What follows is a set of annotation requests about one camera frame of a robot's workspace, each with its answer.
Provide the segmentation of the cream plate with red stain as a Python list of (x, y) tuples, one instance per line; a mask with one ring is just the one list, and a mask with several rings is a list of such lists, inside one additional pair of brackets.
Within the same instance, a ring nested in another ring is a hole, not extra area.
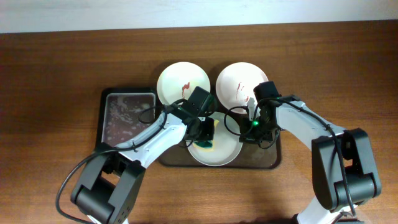
[(169, 65), (160, 74), (157, 81), (157, 96), (163, 105), (170, 105), (179, 99), (188, 99), (199, 86), (211, 90), (210, 79), (206, 72), (191, 62), (177, 62)]

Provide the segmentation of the green yellow sponge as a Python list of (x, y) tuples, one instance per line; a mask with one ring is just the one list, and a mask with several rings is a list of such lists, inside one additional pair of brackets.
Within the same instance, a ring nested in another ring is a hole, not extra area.
[[(215, 131), (219, 121), (213, 120), (213, 129)], [(202, 150), (212, 151), (213, 150), (213, 140), (201, 140), (201, 141), (194, 141), (194, 145)]]

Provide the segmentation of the pale blue stained plate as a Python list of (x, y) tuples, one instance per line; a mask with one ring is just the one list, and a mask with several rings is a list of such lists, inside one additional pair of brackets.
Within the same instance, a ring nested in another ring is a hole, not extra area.
[(214, 112), (210, 118), (215, 122), (211, 147), (194, 142), (188, 147), (188, 151), (198, 162), (206, 166), (223, 166), (237, 157), (243, 144), (239, 142), (239, 136), (233, 135), (226, 129), (224, 113)]

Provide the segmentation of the pink plate with red stain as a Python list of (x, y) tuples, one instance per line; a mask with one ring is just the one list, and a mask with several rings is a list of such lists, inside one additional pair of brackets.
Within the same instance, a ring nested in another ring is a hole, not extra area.
[(228, 110), (235, 106), (247, 106), (254, 96), (254, 88), (268, 82), (266, 74), (256, 65), (237, 62), (228, 65), (218, 75), (216, 95), (220, 103)]

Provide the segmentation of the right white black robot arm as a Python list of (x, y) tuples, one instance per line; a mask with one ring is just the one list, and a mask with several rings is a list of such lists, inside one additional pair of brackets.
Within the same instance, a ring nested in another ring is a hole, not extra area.
[(381, 194), (376, 161), (368, 134), (345, 129), (313, 112), (295, 95), (282, 96), (273, 82), (253, 89), (254, 98), (243, 107), (240, 141), (260, 146), (276, 142), (288, 131), (311, 151), (314, 198), (293, 223), (338, 223), (355, 217), (356, 208)]

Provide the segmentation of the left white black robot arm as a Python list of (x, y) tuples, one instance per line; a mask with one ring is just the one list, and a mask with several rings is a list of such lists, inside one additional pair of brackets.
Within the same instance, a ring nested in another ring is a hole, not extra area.
[(214, 96), (196, 87), (188, 99), (163, 105), (156, 121), (116, 146), (101, 143), (81, 161), (81, 175), (70, 200), (88, 223), (125, 223), (146, 169), (167, 149), (184, 140), (213, 137)]

